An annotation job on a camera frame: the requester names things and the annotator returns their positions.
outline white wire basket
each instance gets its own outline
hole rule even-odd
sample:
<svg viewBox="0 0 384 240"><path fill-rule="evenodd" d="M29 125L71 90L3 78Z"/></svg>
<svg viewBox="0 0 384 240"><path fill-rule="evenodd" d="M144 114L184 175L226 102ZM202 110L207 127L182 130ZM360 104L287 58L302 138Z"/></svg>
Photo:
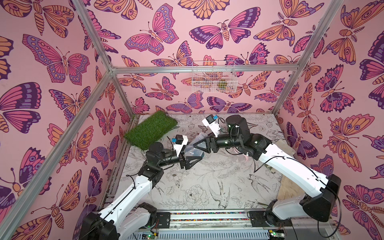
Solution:
<svg viewBox="0 0 384 240"><path fill-rule="evenodd" d="M200 66L192 66L192 92L234 93L237 87L237 78L233 65L210 66L207 62L211 63L212 61L194 61Z"/></svg>

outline artificial grass mat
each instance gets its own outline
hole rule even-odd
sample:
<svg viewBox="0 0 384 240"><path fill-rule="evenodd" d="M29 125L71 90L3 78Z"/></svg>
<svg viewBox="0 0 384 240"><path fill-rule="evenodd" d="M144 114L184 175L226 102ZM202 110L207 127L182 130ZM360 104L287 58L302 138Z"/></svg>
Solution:
<svg viewBox="0 0 384 240"><path fill-rule="evenodd" d="M176 119L167 116L163 111L157 111L127 132L125 138L129 143L139 147L141 150L147 150L152 143L158 141L176 125Z"/></svg>

